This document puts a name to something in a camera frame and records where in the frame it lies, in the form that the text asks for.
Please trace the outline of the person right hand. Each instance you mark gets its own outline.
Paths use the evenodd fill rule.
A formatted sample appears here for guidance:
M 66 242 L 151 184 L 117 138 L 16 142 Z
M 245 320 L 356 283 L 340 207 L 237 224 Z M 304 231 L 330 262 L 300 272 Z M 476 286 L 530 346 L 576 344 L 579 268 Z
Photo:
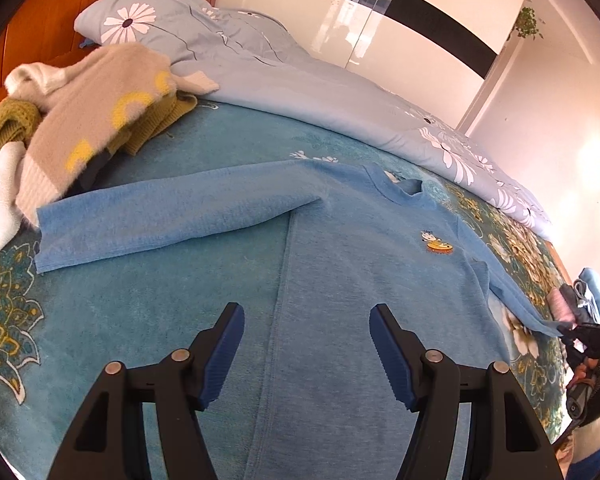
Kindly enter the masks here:
M 593 370 L 596 369 L 598 361 L 596 359 L 585 358 L 573 371 L 570 386 L 586 382 L 590 379 Z

